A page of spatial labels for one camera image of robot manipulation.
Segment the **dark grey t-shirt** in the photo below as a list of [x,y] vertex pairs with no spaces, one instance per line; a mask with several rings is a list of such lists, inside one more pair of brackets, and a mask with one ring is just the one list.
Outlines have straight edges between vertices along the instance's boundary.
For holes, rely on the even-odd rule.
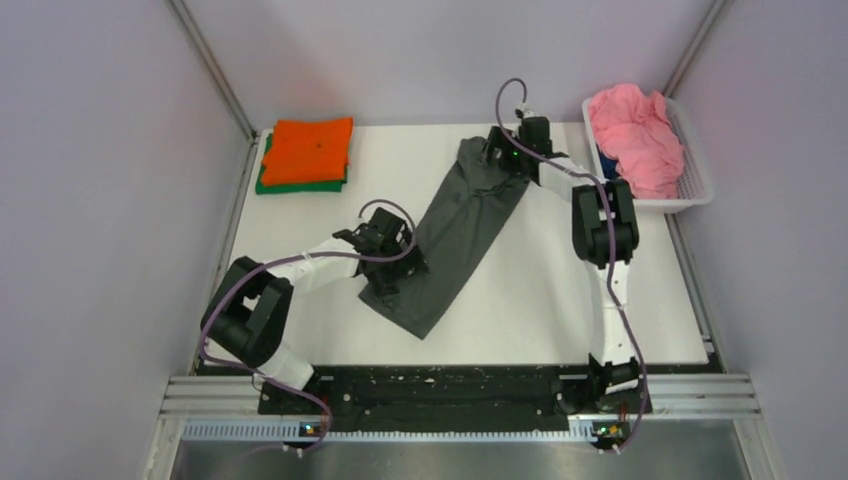
[[457,298],[524,196],[529,180],[512,175],[485,156],[481,137],[463,139],[415,228],[427,263],[379,294],[367,285],[359,299],[413,336],[424,339]]

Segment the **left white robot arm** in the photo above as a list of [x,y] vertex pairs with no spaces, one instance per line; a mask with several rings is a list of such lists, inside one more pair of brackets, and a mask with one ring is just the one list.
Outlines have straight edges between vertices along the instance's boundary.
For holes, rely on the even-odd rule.
[[411,216],[388,200],[370,205],[369,219],[312,249],[267,262],[235,259],[201,319],[202,343],[227,352],[227,365],[283,387],[283,401],[297,413],[317,407],[321,388],[311,380],[313,366],[284,340],[293,299],[358,276],[379,294],[394,293],[400,281],[428,270]]

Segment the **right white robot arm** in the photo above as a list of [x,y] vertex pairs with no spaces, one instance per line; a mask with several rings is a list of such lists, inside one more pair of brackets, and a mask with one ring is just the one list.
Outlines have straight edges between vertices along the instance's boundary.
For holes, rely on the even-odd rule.
[[629,184],[605,180],[555,152],[547,118],[525,116],[514,130],[490,128],[484,158],[556,193],[571,206],[574,252],[591,288],[592,340],[586,397],[612,412],[637,388],[643,363],[627,319],[629,268],[640,234]]

